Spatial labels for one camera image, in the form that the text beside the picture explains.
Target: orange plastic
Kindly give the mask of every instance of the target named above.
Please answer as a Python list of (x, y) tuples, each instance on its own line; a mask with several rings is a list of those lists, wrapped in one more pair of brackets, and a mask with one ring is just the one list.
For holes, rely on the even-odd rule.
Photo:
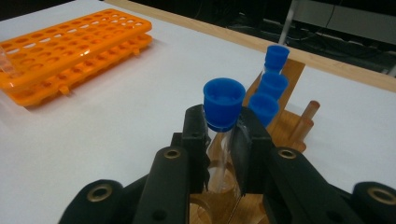
[(139, 54), (152, 40), (145, 34), (150, 29), (149, 21), (106, 9), (1, 42), (0, 88), (23, 106), (67, 94), (87, 77)]

